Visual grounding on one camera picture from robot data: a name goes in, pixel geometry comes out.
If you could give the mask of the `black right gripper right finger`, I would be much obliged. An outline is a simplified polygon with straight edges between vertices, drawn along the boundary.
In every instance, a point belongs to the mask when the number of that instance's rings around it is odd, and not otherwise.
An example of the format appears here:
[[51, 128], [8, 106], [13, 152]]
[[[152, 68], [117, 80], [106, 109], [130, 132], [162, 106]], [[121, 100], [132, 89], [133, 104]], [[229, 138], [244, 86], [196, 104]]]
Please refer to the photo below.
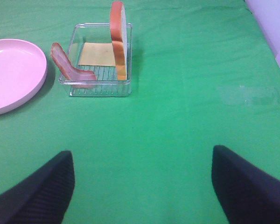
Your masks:
[[280, 180], [229, 148], [213, 148], [211, 181], [230, 224], [280, 224]]

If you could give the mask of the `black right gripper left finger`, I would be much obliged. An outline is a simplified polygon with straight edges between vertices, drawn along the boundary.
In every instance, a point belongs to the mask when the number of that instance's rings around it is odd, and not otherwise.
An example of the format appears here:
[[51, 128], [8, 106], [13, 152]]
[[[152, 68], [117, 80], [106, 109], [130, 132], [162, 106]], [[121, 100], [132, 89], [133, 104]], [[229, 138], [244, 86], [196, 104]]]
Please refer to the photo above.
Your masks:
[[71, 151], [61, 151], [0, 194], [0, 224], [60, 224], [75, 187]]

